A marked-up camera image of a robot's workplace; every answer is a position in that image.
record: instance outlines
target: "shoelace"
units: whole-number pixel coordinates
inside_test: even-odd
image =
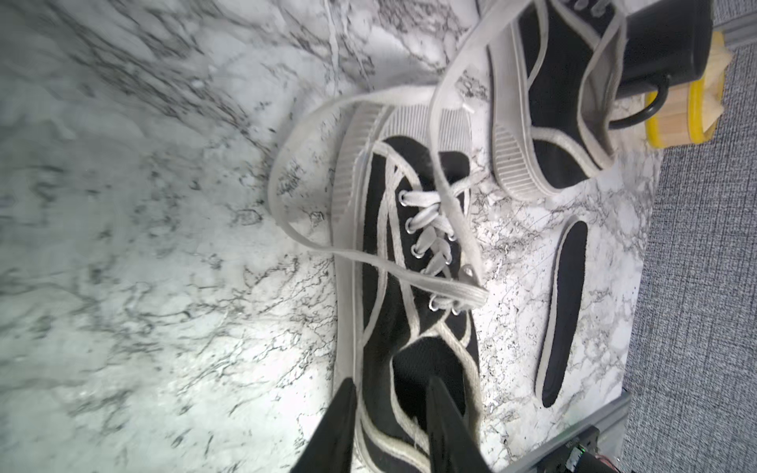
[[[460,46],[457,56],[450,63],[435,89],[428,86],[401,86],[361,95],[338,97],[327,101],[303,118],[302,121],[296,125],[294,130],[292,130],[289,137],[287,137],[287,140],[282,146],[279,154],[274,159],[271,167],[267,189],[268,203],[276,224],[279,225],[290,238],[306,247],[318,251],[328,251],[334,255],[348,258],[353,261],[371,264],[377,269],[387,271],[396,278],[401,279],[412,286],[431,293],[431,302],[429,303],[429,306],[432,308],[442,308],[442,304],[445,307],[454,308],[456,311],[482,307],[486,303],[488,296],[488,292],[480,287],[479,282],[484,274],[484,264],[475,237],[468,226],[462,209],[460,209],[455,189],[453,189],[447,181],[447,177],[444,175],[441,165],[441,158],[439,156],[441,113],[445,108],[456,109],[464,107],[463,100],[454,89],[455,82],[460,76],[462,76],[463,72],[474,58],[475,55],[473,53],[482,51],[486,48],[489,42],[491,42],[507,25],[520,15],[529,2],[530,0],[499,0],[497,3],[490,6],[489,9],[486,10],[481,21]],[[438,225],[446,225],[446,223],[449,223],[452,229],[451,235],[457,237],[461,251],[466,255],[466,258],[469,261],[468,264],[460,270],[458,278],[461,281],[438,278],[435,275],[432,275],[431,271],[434,268],[431,267],[431,264],[427,266],[424,272],[414,272],[392,261],[377,257],[376,255],[367,254],[357,250],[347,250],[344,248],[317,244],[295,230],[287,221],[284,204],[279,198],[278,193],[279,182],[284,174],[286,164],[294,157],[294,153],[299,150],[305,139],[307,139],[307,136],[317,130],[320,123],[329,114],[336,109],[356,104],[358,102],[372,102],[394,106],[428,104],[428,150],[431,158],[431,168],[433,169],[434,185],[437,189],[435,194],[438,195],[439,202],[434,203],[431,207],[425,207],[421,212],[426,212],[424,218],[428,218],[434,212],[438,212],[439,215],[434,216],[434,219],[431,221],[444,215],[437,220]],[[416,194],[410,196],[410,198],[420,199],[427,197],[420,197]],[[407,202],[407,194],[404,195],[403,200]],[[414,224],[417,226],[420,224],[420,221],[421,220],[418,219]],[[428,244],[431,240],[431,234],[428,233],[427,235],[428,236],[423,239],[424,245]],[[416,242],[417,251],[421,248],[418,244],[419,242]]]
[[[415,170],[389,144],[376,142],[371,152],[391,161],[399,169],[399,173],[396,176],[407,179],[414,189],[421,188],[421,183]],[[469,190],[475,183],[481,181],[485,177],[485,174],[474,174],[455,182],[452,184],[452,192],[456,197],[459,196]],[[389,181],[391,184],[385,190],[384,199],[394,200],[400,179],[395,177],[389,179]],[[400,222],[400,230],[404,230],[408,235],[420,232],[416,243],[410,247],[410,253],[415,258],[420,259],[431,251],[433,256],[426,264],[426,267],[421,270],[421,273],[430,276],[438,276],[441,273],[443,277],[451,279],[453,275],[449,265],[453,262],[453,255],[450,242],[457,240],[457,238],[454,235],[454,229],[450,221],[441,211],[440,202],[441,197],[436,191],[403,190],[397,193],[397,202],[392,204],[392,208],[386,210],[396,212],[397,203],[402,207],[416,207],[420,209],[415,216],[407,219],[404,224]],[[385,235],[381,228],[379,229],[378,238],[385,241]],[[393,231],[392,241],[399,241],[399,238],[399,235]],[[433,311],[439,309],[452,310],[454,314],[464,309],[459,301],[445,297],[442,294],[432,294],[428,302],[428,308]]]

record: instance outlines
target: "black canvas sneaker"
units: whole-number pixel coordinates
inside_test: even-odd
[[[333,246],[288,221],[286,164],[335,108],[362,102],[338,155]],[[481,253],[467,223],[469,107],[456,92],[401,86],[326,102],[300,121],[273,161],[268,203],[294,240],[335,255],[334,387],[357,387],[357,452],[372,471],[429,471],[426,392],[450,394],[478,445],[481,388],[470,311],[482,307]]]
[[[586,223],[572,219],[557,248],[550,315],[536,374],[536,397],[544,407],[552,406],[557,400],[568,368],[584,291],[587,238]]]
[[[363,105],[335,173],[335,246],[410,271],[465,279],[465,255],[440,211],[426,140],[428,107]],[[441,163],[465,211],[472,184],[468,114],[445,110]],[[470,434],[481,417],[478,342],[469,310],[374,266],[337,257],[338,339],[334,386],[358,384],[357,452],[372,471],[430,471],[426,388],[444,383]]]
[[[489,44],[492,167],[514,198],[556,195],[613,165],[625,38],[610,0],[535,0]]]

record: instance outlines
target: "metal eyelet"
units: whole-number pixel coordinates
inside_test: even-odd
[[[453,302],[452,303],[452,314],[458,316],[461,313],[465,312],[465,309],[463,309],[461,306],[462,306],[462,304],[457,303],[457,302]]]
[[[405,194],[407,194],[407,191],[399,191],[397,193],[397,200],[400,202],[400,205],[402,207],[407,207],[407,202],[405,202]]]
[[[428,299],[428,308],[431,309],[432,312],[436,312],[437,310],[439,310],[439,307],[434,305],[435,300],[436,300],[436,294],[434,294],[433,296],[431,296],[430,299]]]
[[[405,232],[407,232],[408,235],[412,235],[413,233],[415,233],[415,232],[418,231],[417,229],[415,229],[415,230],[411,230],[410,229],[410,223],[411,223],[412,220],[413,220],[412,217],[410,217],[409,219],[405,220]]]
[[[419,260],[425,256],[425,251],[423,253],[418,253],[415,245],[410,247],[410,253]]]
[[[605,13],[607,13],[607,5],[604,5],[603,8],[597,8],[596,4],[591,8],[591,16],[595,18],[601,18],[605,16]]]

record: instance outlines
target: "marble surface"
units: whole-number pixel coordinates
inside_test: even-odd
[[[475,19],[463,0],[0,2],[0,471],[287,471],[329,402],[335,289],[332,258],[266,211],[271,159],[327,97],[437,76]],[[485,55],[459,86],[486,167]],[[347,122],[285,182],[323,241]],[[495,470],[621,392],[661,160],[640,133],[557,198],[515,202],[492,179],[475,195]],[[545,409],[537,356],[573,215],[590,224],[583,311]]]

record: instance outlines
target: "yellow rim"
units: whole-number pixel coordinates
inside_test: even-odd
[[[646,94],[646,105],[649,106],[657,97],[657,92],[650,92]],[[659,131],[659,123],[657,122],[657,116],[652,116],[648,119],[644,126],[646,127],[646,138],[650,140],[650,144],[657,149],[663,149],[665,144],[662,143]]]
[[[704,78],[689,84],[689,138],[695,145],[704,143],[705,132],[702,129],[702,103],[704,102]]]

